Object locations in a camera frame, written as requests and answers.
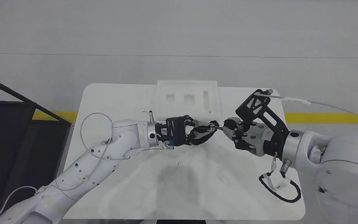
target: black cable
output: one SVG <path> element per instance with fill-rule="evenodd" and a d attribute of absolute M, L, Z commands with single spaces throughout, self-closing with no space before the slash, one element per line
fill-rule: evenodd
<path fill-rule="evenodd" d="M 285 175 L 283 172 L 281 173 L 281 175 L 282 175 L 283 178 L 286 178 L 286 175 Z M 276 196 L 276 197 L 278 197 L 279 199 L 283 200 L 284 202 L 287 202 L 287 203 L 295 203 L 295 202 L 297 202 L 297 201 L 301 198 L 301 190 L 300 190 L 299 186 L 298 186 L 295 182 L 293 182 L 292 180 L 290 180 L 290 184 L 296 188 L 296 190 L 297 190 L 297 197 L 294 198 L 294 199 L 286 199 L 286 198 L 283 198 L 283 197 L 281 197 L 280 195 L 278 195 L 278 194 L 277 194 L 276 192 L 274 192 L 273 190 L 271 190 L 271 189 L 269 188 L 269 186 L 267 186 L 267 184 L 263 181 L 263 179 L 264 179 L 264 177 L 263 177 L 263 174 L 262 174 L 262 175 L 258 178 L 258 180 L 261 182 L 261 184 L 262 184 L 269 192 L 271 192 L 271 194 L 273 194 L 274 196 Z"/>

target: white platform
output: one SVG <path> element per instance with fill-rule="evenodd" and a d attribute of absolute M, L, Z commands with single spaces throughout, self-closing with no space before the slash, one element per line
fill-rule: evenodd
<path fill-rule="evenodd" d="M 235 109 L 256 88 L 219 87 L 223 118 L 236 116 Z M 103 112 L 114 120 L 148 120 L 143 110 L 150 105 L 155 85 L 91 84 L 83 93 L 74 127 L 67 168 L 84 151 L 79 127 L 86 115 Z M 281 101 L 272 99 L 270 108 L 285 121 Z M 110 124 L 100 116 L 84 125 L 88 145 L 108 138 Z M 234 148 L 217 132 L 196 147 L 174 151 L 145 151 L 123 161 L 100 186 L 84 196 L 64 218 L 78 219 L 201 219 L 201 220 L 299 220 L 305 214 L 303 199 L 294 204 L 280 201 L 258 181 L 270 170 L 271 157 L 256 157 Z M 299 182 L 290 169 L 288 176 Z M 295 197 L 286 188 L 282 195 Z"/>

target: black metal bar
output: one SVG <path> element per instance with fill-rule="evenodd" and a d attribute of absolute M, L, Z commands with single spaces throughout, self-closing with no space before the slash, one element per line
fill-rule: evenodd
<path fill-rule="evenodd" d="M 10 89 L 9 87 L 5 86 L 4 84 L 0 83 L 0 90 L 18 98 L 19 100 L 22 100 L 23 102 L 26 102 L 28 104 L 31 104 L 33 105 L 34 107 L 36 107 L 38 110 L 41 110 L 42 112 L 52 116 L 53 118 L 61 121 L 61 122 L 65 122 L 65 123 L 68 123 L 68 125 L 71 125 L 70 122 L 68 122 L 67 120 L 61 118 L 60 116 L 52 113 L 51 111 L 49 111 L 48 109 L 40 106 L 39 104 L 37 104 L 36 102 L 33 102 L 32 100 L 22 96 L 21 94 L 19 94 L 18 92 L 15 92 L 14 90 Z"/>

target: bolt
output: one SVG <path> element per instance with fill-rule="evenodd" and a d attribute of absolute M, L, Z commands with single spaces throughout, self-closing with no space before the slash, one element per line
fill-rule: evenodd
<path fill-rule="evenodd" d="M 319 148 L 319 150 L 324 153 L 326 151 L 326 147 L 325 146 L 322 146 L 321 148 Z"/>
<path fill-rule="evenodd" d="M 271 95 L 274 93 L 274 90 L 273 89 L 268 89 L 268 95 Z"/>

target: screw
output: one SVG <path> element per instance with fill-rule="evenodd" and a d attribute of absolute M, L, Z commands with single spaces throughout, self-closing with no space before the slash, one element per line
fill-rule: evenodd
<path fill-rule="evenodd" d="M 319 150 L 324 153 L 326 151 L 326 147 L 322 146 L 321 148 L 319 148 Z"/>

